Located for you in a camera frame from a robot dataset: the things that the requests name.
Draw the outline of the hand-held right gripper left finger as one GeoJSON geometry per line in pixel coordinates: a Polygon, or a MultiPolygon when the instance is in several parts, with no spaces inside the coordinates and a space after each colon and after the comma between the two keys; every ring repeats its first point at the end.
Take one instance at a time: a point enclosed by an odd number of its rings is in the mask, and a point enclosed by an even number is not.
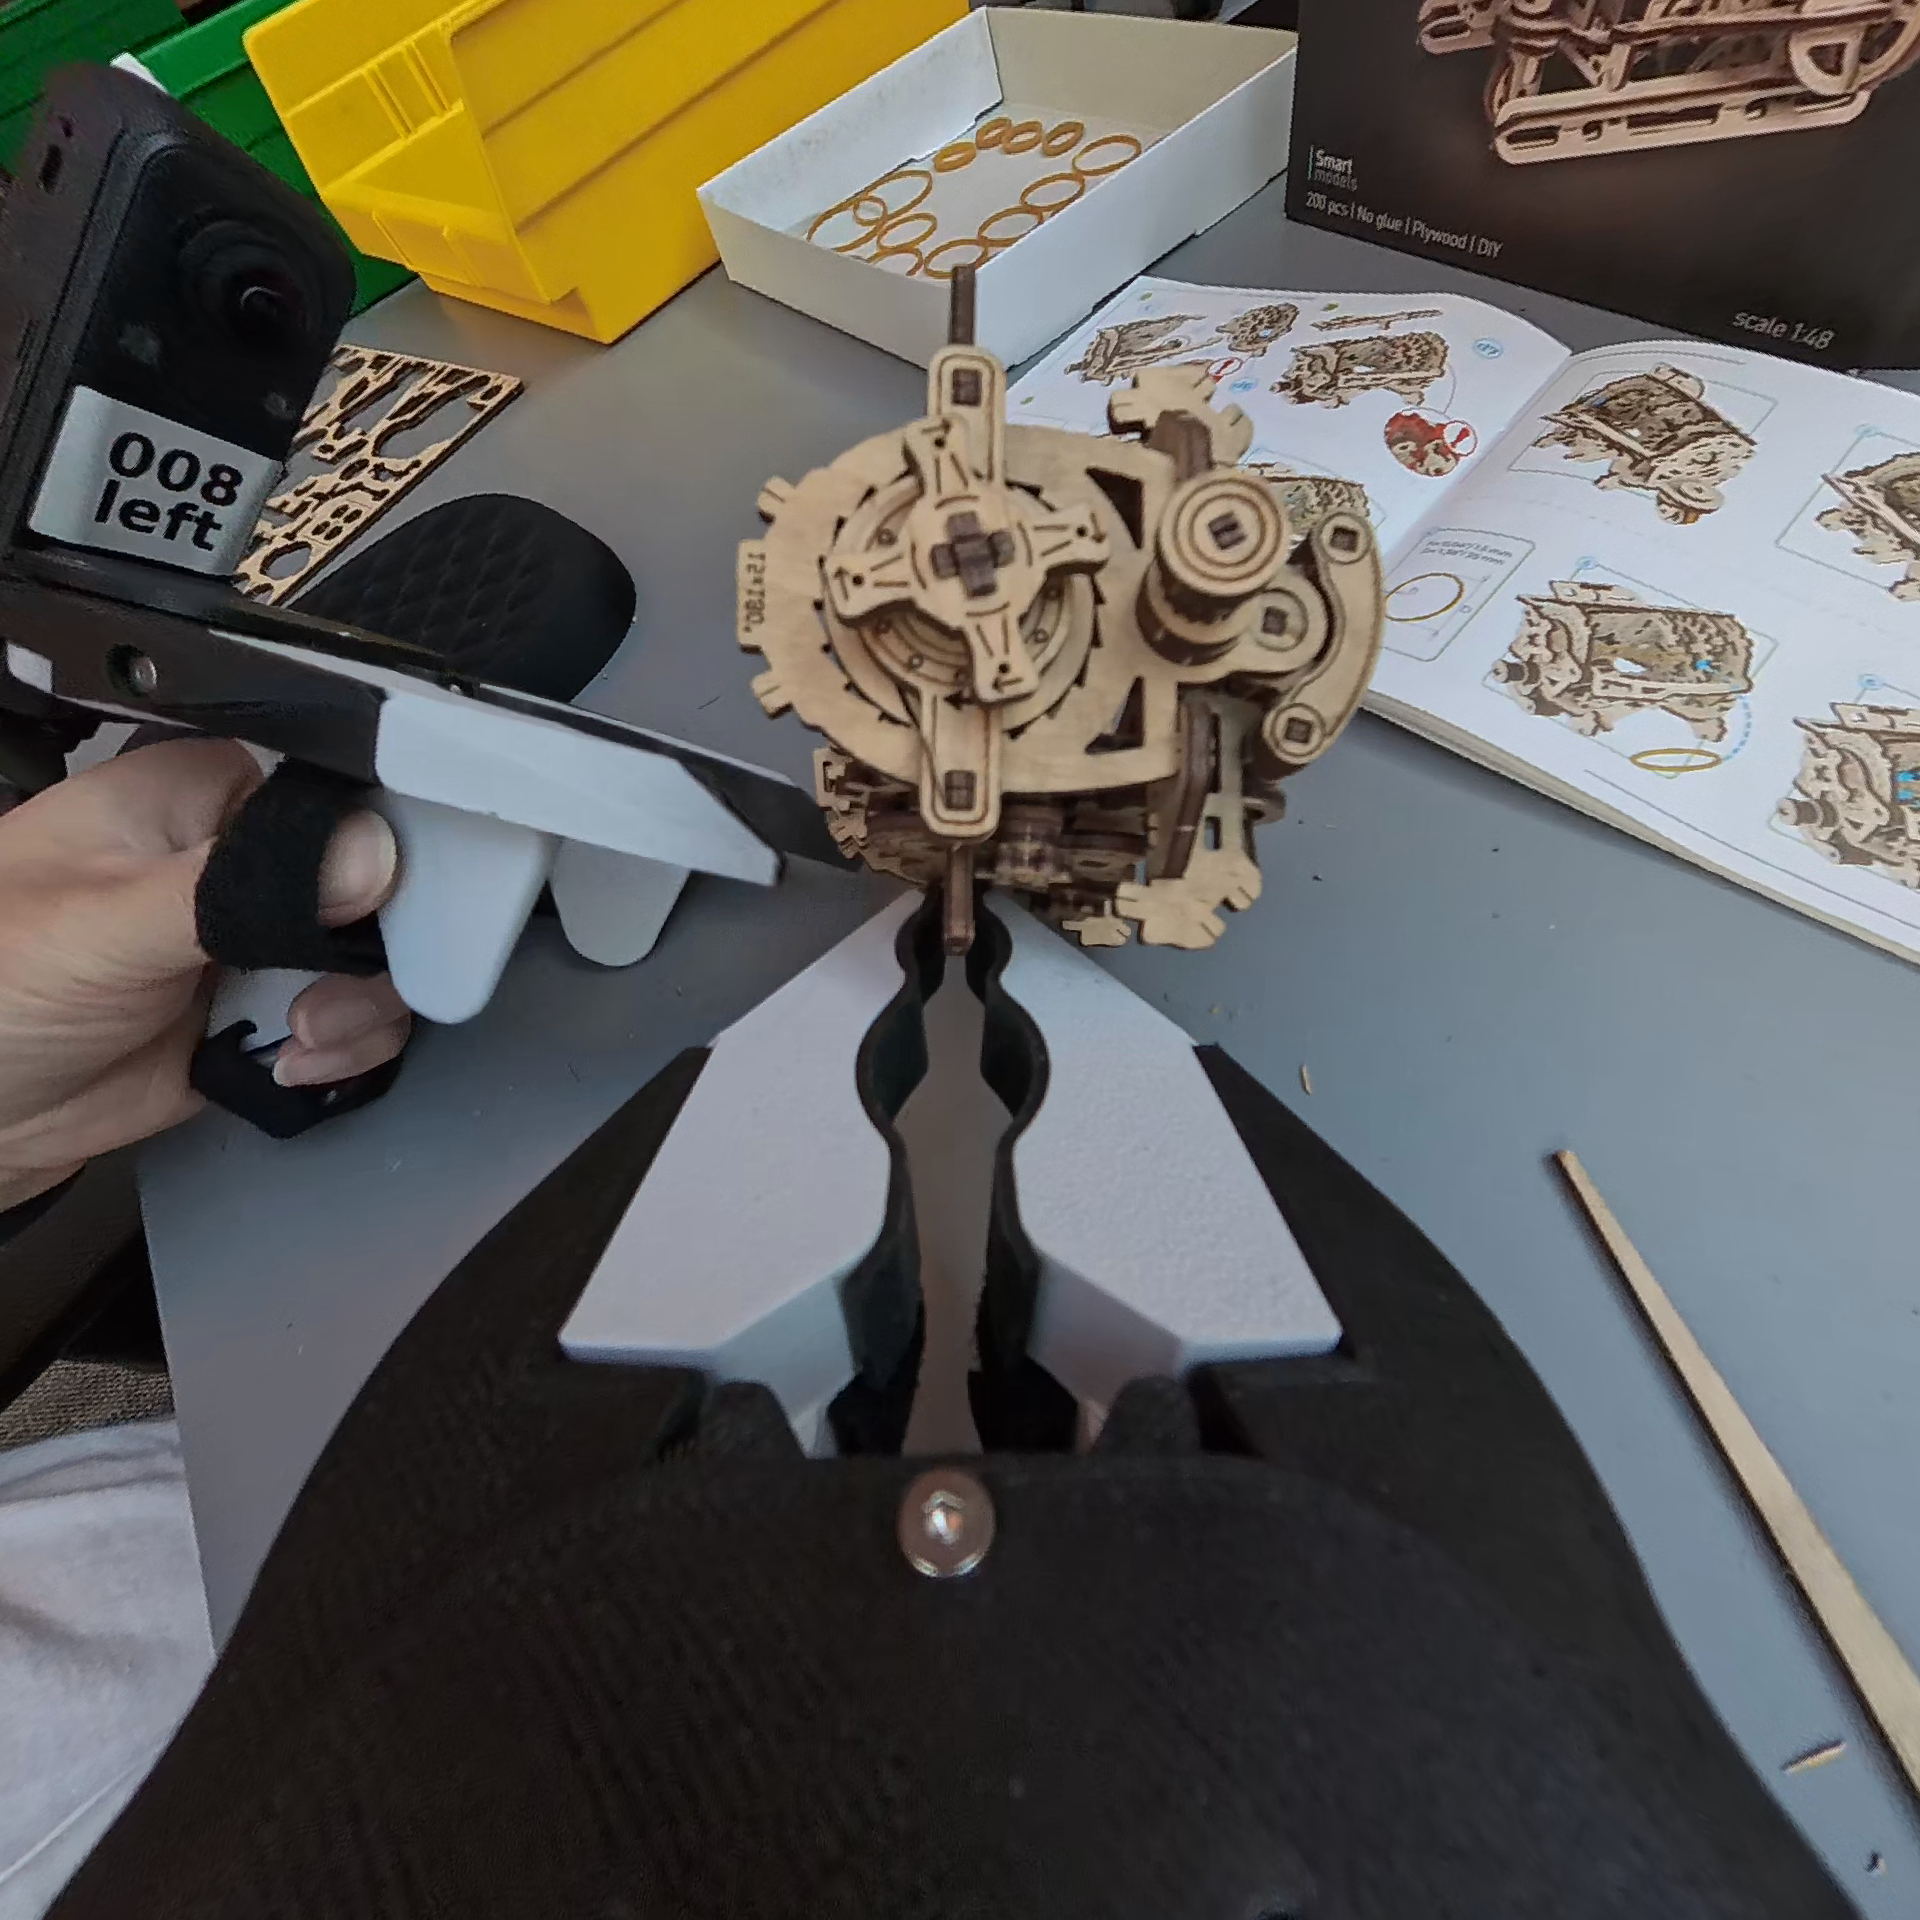
{"type": "Polygon", "coordinates": [[[942,979],[942,910],[903,896],[723,1031],[564,1352],[765,1384],[812,1455],[896,1450],[924,1341],[896,1119],[942,979]]]}

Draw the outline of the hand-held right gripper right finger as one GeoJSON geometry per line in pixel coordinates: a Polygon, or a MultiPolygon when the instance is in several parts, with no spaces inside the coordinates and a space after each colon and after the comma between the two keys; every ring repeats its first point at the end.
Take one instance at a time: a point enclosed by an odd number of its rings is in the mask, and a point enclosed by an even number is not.
{"type": "Polygon", "coordinates": [[[1332,1352],[1332,1304],[1189,1035],[1013,899],[983,903],[966,979],[1009,1114],[966,1381],[980,1447],[1070,1450],[1131,1381],[1332,1352]]]}

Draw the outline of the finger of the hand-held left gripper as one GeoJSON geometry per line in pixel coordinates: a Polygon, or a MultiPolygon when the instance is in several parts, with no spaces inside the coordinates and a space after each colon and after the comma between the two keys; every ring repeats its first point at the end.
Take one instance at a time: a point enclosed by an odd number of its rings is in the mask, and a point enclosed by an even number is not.
{"type": "Polygon", "coordinates": [[[388,681],[374,779],[392,794],[718,878],[851,863],[812,790],[647,726],[520,695],[388,681]]]}

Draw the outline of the wooden mechanical model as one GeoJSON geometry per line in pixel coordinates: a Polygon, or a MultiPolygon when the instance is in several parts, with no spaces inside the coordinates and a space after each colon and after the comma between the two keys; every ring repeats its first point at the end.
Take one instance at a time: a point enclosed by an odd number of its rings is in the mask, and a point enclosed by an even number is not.
{"type": "Polygon", "coordinates": [[[1111,432],[1008,417],[973,272],[924,416],[759,493],[735,558],[753,695],[823,735],[831,841],[943,903],[996,887],[1083,946],[1212,946],[1262,890],[1255,830],[1375,671],[1375,528],[1241,464],[1195,368],[1139,373],[1111,432]]]}

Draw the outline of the person's left hand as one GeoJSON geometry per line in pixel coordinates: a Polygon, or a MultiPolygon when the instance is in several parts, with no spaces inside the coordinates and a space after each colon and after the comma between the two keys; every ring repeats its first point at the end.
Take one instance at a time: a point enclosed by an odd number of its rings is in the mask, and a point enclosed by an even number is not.
{"type": "Polygon", "coordinates": [[[189,1065],[216,968],[315,968],[400,855],[325,784],[179,735],[103,761],[3,825],[3,1208],[203,1111],[189,1065]]]}

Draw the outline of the plywood parts sheet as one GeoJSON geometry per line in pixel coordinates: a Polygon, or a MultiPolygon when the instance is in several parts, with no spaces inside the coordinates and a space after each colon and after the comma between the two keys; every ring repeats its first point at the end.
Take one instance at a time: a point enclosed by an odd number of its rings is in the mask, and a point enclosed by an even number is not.
{"type": "Polygon", "coordinates": [[[516,395],[513,374],[339,343],[233,581],[280,602],[516,395]]]}

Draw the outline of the white cardboard tray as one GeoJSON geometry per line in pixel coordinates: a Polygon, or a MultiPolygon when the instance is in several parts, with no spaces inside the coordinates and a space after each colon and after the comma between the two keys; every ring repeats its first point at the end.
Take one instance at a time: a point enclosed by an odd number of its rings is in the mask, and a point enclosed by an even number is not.
{"type": "Polygon", "coordinates": [[[735,282],[924,365],[945,343],[952,275],[831,255],[798,221],[1000,104],[1160,131],[971,270],[975,335],[1017,363],[1281,176],[1296,42],[1241,22],[983,7],[709,181],[704,211],[735,282]]]}

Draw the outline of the thin wooden stick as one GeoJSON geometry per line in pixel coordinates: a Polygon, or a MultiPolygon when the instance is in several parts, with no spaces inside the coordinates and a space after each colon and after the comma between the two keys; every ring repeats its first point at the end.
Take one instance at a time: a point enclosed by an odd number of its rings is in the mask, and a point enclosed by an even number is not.
{"type": "Polygon", "coordinates": [[[1572,1149],[1559,1168],[1883,1746],[1917,1792],[1917,1674],[1572,1149]]]}

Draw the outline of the open instruction booklet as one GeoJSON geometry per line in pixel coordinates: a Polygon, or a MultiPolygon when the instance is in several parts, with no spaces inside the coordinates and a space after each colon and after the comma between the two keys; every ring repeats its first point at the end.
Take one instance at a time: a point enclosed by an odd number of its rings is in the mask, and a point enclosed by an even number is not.
{"type": "Polygon", "coordinates": [[[1360,487],[1374,711],[1916,957],[1916,395],[1710,343],[1572,352],[1461,295],[1141,275],[1013,417],[1104,430],[1167,368],[1246,413],[1251,466],[1360,487]]]}

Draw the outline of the yellow plastic bin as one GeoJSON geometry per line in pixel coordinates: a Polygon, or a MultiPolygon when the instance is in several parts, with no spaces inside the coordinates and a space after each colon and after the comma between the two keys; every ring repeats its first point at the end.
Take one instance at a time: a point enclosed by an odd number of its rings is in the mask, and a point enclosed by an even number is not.
{"type": "Polygon", "coordinates": [[[246,56],[355,243],[609,345],[709,272],[699,186],[964,1],[301,1],[246,56]]]}

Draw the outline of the green plastic bin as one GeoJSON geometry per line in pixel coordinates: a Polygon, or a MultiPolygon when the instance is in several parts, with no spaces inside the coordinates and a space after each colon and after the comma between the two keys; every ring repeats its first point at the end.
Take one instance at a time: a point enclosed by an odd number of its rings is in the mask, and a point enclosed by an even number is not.
{"type": "Polygon", "coordinates": [[[278,181],[318,201],[292,139],[245,47],[245,33],[280,1],[5,1],[3,162],[14,174],[40,87],[72,61],[140,61],[180,104],[207,120],[278,181]]]}

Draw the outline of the pile of yellow rubber bands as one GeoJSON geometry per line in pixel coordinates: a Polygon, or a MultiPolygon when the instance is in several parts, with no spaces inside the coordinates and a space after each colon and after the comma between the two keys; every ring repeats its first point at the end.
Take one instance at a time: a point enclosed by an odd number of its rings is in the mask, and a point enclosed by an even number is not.
{"type": "Polygon", "coordinates": [[[1111,117],[1000,104],[829,201],[792,233],[889,273],[945,281],[987,264],[1159,141],[1160,131],[1111,117]]]}

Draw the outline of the person's white shirt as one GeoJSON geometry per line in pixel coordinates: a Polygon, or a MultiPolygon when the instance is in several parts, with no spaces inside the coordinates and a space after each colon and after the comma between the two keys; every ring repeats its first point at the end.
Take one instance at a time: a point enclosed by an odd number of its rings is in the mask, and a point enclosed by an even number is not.
{"type": "Polygon", "coordinates": [[[3,1463],[3,1914],[44,1914],[213,1663],[174,1419],[3,1463]]]}

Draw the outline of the dark model kit box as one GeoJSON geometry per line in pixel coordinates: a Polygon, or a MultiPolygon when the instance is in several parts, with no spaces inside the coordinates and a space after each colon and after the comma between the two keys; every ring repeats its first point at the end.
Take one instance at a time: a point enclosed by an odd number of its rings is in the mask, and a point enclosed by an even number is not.
{"type": "Polygon", "coordinates": [[[1916,1],[1310,1],[1286,211],[1715,343],[1916,368],[1916,63],[1916,1]]]}

